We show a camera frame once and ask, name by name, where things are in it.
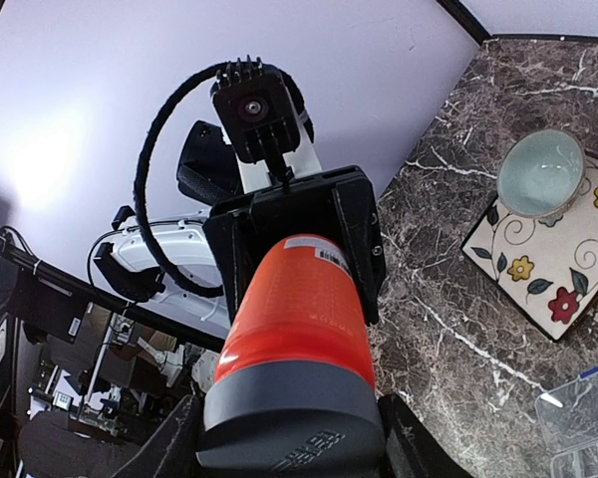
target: orange water bottle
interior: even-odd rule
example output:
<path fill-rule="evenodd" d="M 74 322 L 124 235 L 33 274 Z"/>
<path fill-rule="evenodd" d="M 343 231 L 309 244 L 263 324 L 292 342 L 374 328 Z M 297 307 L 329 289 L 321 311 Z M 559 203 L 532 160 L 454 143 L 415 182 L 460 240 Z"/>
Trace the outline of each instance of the orange water bottle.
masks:
<path fill-rule="evenodd" d="M 343 251 L 303 234 L 259 265 L 226 339 L 197 457 L 213 477 L 354 478 L 385 437 Z"/>

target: wire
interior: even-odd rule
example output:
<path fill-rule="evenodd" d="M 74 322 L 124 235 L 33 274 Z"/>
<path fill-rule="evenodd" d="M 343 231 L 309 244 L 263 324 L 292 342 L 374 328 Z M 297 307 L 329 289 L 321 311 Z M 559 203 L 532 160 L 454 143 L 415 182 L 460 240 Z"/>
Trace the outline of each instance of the wire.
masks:
<path fill-rule="evenodd" d="M 147 138 L 145 139 L 142 152 L 140 152 L 140 157 L 138 159 L 138 170 L 133 188 L 137 221 L 140 225 L 140 233 L 142 234 L 142 238 L 146 242 L 150 253 L 155 258 L 159 266 L 172 277 L 174 282 L 179 287 L 205 298 L 222 296 L 223 288 L 204 287 L 192 282 L 166 257 L 163 249 L 161 249 L 161 246 L 153 236 L 149 227 L 149 214 L 147 212 L 147 181 L 149 178 L 150 157 L 152 155 L 152 151 L 154 150 L 155 143 L 157 142 L 157 137 L 163 129 L 166 120 L 168 120 L 175 107 L 179 104 L 179 102 L 181 102 L 181 100 L 184 99 L 186 95 L 192 92 L 201 83 L 213 78 L 217 74 L 217 71 L 223 70 L 226 65 L 227 63 L 225 62 L 219 63 L 217 65 L 208 67 L 199 73 L 196 73 L 182 83 L 179 88 L 177 88 L 166 100 L 166 103 L 164 103 L 164 105 L 161 107 L 157 113 L 157 116 L 150 125 Z"/>
<path fill-rule="evenodd" d="M 5 232 L 10 232 L 14 236 L 16 236 L 18 238 L 18 241 L 20 242 L 20 245 L 22 246 L 22 249 L 27 254 L 29 254 L 30 256 L 32 256 L 33 258 L 38 259 L 38 256 L 36 256 L 34 254 L 33 249 L 31 249 L 29 247 L 29 244 L 27 243 L 27 241 L 25 240 L 25 238 L 22 236 L 22 234 L 20 233 L 20 231 L 18 231 L 15 227 L 12 227 L 12 226 L 2 226 L 0 228 L 0 235 L 4 236 Z"/>
<path fill-rule="evenodd" d="M 115 342 L 102 342 L 101 344 L 99 344 L 96 347 L 96 352 L 93 356 L 93 366 L 95 366 L 95 364 L 96 364 L 96 360 L 98 359 L 98 355 L 100 354 L 102 347 L 114 346 L 115 344 L 116 344 Z"/>

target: camera lens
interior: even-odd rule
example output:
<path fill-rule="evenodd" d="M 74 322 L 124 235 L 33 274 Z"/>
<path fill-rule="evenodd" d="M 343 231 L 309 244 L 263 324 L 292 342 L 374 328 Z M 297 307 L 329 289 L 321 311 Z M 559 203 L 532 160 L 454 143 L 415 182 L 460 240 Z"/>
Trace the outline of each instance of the camera lens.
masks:
<path fill-rule="evenodd" d="M 257 122 L 265 119 L 268 111 L 268 102 L 261 97 L 244 98 L 239 102 L 237 109 L 239 117 L 248 122 Z"/>

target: black camera housing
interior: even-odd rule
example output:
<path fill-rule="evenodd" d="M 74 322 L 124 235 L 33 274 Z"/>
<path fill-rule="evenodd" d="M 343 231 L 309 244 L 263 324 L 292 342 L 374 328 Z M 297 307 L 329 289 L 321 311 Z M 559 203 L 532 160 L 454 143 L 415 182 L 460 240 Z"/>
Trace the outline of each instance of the black camera housing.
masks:
<path fill-rule="evenodd" d="M 179 157 L 177 187 L 209 205 L 243 194 L 235 151 L 223 142 L 220 126 L 201 120 L 194 124 Z"/>
<path fill-rule="evenodd" d="M 260 59 L 228 63 L 211 96 L 239 160 L 265 160 L 275 175 L 285 170 L 283 154 L 299 147 L 301 135 L 282 72 Z"/>

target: brown marble surface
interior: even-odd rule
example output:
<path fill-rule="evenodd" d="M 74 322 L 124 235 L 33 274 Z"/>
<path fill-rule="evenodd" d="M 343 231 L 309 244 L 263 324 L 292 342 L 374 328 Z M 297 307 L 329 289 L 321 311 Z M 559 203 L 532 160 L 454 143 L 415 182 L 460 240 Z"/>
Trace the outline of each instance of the brown marble surface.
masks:
<path fill-rule="evenodd" d="M 598 364 L 598 301 L 554 344 L 459 250 L 504 153 L 545 127 L 598 154 L 598 45 L 486 43 L 379 201 L 380 392 L 400 394 L 475 477 L 550 476 L 534 399 Z"/>

